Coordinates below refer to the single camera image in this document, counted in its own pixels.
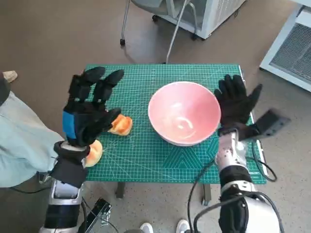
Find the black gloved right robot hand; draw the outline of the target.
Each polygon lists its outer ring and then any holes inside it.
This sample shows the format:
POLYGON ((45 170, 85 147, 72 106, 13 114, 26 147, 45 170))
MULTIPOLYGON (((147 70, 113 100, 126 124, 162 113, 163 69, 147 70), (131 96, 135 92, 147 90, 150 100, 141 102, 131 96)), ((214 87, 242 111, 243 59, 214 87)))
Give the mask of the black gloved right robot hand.
POLYGON ((250 113, 259 100, 261 91, 262 85, 258 84, 248 95, 240 75, 230 76, 226 74, 219 81, 218 88, 214 90, 214 95, 221 109, 221 125, 246 124, 250 113))

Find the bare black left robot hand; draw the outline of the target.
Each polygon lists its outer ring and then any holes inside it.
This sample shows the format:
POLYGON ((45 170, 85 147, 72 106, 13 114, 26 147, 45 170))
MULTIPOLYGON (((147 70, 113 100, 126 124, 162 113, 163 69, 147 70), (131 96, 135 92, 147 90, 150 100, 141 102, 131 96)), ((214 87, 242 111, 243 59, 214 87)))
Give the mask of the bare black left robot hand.
POLYGON ((98 135, 113 127, 112 122, 121 114, 121 108, 108 110, 105 104, 124 71, 116 70, 103 79, 104 74, 104 67, 94 67, 72 77, 63 109, 63 131, 72 146, 92 144, 98 135))

